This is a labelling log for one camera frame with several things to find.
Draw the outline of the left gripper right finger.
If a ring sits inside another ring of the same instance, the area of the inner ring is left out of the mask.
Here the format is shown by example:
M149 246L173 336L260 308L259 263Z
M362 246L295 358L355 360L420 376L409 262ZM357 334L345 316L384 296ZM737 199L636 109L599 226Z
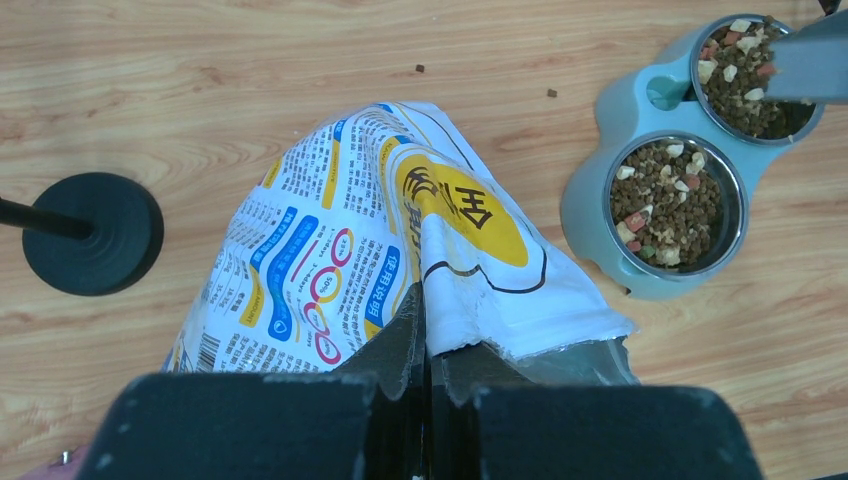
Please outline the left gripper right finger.
M758 479L736 414L692 386L542 385L491 348L430 360L434 479Z

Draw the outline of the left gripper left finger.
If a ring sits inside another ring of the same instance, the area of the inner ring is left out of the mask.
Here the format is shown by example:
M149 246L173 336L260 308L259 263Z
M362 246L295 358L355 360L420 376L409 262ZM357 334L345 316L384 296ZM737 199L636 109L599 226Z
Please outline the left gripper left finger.
M150 374L126 386L81 479L418 479L423 294L327 373Z

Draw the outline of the pet food bag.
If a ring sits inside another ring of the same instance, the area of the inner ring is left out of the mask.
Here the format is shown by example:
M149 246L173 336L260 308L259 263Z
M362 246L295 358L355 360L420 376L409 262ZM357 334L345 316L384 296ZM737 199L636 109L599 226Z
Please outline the pet food bag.
M421 310L434 355L491 347L538 383L633 385L633 322L431 103L324 122L232 217L167 372L326 372Z

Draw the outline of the metal scoop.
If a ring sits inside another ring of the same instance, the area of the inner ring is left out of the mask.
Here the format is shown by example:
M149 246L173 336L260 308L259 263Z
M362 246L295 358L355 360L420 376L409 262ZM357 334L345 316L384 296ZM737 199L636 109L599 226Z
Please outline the metal scoop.
M765 97L770 100L845 104L847 102L847 11L828 15L769 45L775 72Z

